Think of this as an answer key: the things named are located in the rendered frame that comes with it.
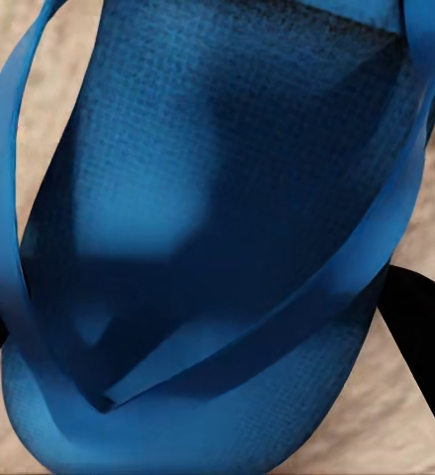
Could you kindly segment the sandal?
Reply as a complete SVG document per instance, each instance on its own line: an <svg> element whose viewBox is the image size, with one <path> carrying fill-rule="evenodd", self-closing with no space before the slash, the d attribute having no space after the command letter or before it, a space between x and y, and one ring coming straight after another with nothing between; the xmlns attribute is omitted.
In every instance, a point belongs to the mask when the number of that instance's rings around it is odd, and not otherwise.
<svg viewBox="0 0 435 475"><path fill-rule="evenodd" d="M435 126L435 0L104 0L18 240L46 23L0 73L5 409L54 475L266 475L331 410Z"/></svg>

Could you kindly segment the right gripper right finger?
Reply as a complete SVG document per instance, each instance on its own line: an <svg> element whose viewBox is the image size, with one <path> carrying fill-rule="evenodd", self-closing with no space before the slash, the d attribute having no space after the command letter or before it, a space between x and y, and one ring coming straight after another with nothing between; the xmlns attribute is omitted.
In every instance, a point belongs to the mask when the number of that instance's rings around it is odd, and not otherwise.
<svg viewBox="0 0 435 475"><path fill-rule="evenodd" d="M390 265L377 308L435 416L435 281Z"/></svg>

